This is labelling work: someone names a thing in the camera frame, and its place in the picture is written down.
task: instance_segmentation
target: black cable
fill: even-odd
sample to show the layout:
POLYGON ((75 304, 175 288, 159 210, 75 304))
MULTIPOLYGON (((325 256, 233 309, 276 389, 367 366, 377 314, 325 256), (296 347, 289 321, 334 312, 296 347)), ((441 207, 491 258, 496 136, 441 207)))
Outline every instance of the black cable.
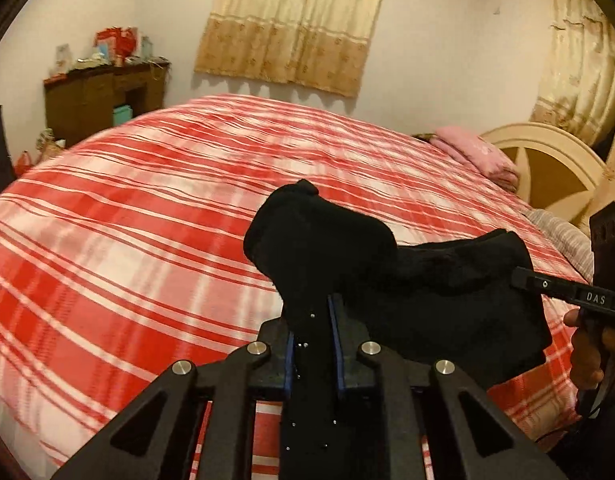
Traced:
POLYGON ((580 420, 577 420, 576 422, 573 422, 572 424, 568 424, 567 426, 558 428, 557 430, 548 431, 546 434, 537 438, 536 443, 538 444, 541 440, 549 436, 552 436, 553 434, 561 433, 562 431, 570 431, 575 426, 584 425, 590 419, 590 417, 594 415, 594 413, 596 413, 598 410, 600 410, 602 407, 605 406, 605 404, 607 403, 607 400, 610 398, 612 392, 614 391, 614 387, 615 387, 615 374, 614 374, 614 378, 612 379, 612 382, 610 383, 609 389, 607 390, 607 395, 605 396, 605 399, 601 400, 601 403, 596 408, 594 408, 590 413, 588 413, 588 415, 586 415, 584 418, 580 420))

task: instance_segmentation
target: wooden desk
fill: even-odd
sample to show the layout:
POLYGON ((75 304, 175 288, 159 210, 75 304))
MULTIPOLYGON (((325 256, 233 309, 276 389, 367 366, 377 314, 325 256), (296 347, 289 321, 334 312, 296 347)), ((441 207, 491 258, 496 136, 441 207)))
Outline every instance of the wooden desk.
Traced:
POLYGON ((169 63, 74 70, 45 84, 47 127, 66 146, 113 125, 114 108, 130 105, 134 117, 162 108, 169 63))

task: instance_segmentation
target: white wall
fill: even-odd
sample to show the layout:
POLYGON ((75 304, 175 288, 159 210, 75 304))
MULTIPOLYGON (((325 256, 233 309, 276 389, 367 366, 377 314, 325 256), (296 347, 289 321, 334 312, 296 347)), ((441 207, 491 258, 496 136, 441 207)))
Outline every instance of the white wall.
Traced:
POLYGON ((527 120, 549 45, 549 0, 383 0, 356 100, 302 86, 193 73, 213 0, 30 0, 0 44, 10 152, 44 127, 42 80, 55 48, 88 53, 93 34, 138 25, 172 61, 166 104, 219 92, 327 108, 405 133, 449 123, 486 130, 527 120), (500 7, 500 13, 494 14, 500 7))
POLYGON ((481 0, 469 124, 484 132, 527 121, 552 38, 552 0, 481 0))
POLYGON ((69 43, 74 58, 90 53, 94 34, 136 23, 137 0, 29 0, 0 43, 0 104, 10 154, 35 154, 45 127, 43 79, 56 47, 69 43))

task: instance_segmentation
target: red plaid bedsheet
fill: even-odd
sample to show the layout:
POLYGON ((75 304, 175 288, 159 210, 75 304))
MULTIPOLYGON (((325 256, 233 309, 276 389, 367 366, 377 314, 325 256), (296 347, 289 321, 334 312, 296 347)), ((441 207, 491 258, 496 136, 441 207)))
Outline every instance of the red plaid bedsheet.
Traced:
MULTIPOLYGON (((399 243, 506 228, 537 270, 580 279, 521 215, 526 204, 427 143, 249 96, 153 112, 0 197, 0 403, 43 453, 65 462, 172 362, 219 360, 278 316, 242 237, 274 189, 303 177, 399 243)), ((574 415, 569 307, 544 307, 547 363, 490 392, 532 438, 574 415)), ((257 409, 260 479, 277 472, 279 413, 257 409)))

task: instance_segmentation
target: metal bolt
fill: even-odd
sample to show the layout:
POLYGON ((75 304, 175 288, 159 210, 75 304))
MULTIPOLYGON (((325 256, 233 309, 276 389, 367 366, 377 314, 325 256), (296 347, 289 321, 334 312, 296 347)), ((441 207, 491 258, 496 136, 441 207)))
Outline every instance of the metal bolt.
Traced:
POLYGON ((436 363, 436 370, 438 370, 438 372, 443 375, 452 375, 457 370, 457 368, 452 361, 443 359, 436 363))
POLYGON ((265 354, 267 351, 267 345, 263 341, 254 341, 249 343, 247 346, 247 351, 252 355, 265 354))
POLYGON ((177 361, 172 365, 172 372, 176 375, 187 375, 191 372, 191 363, 189 361, 177 361))
POLYGON ((364 354, 376 355, 381 351, 381 346, 379 345, 379 343, 374 343, 373 341, 365 341, 361 345, 361 350, 364 354))

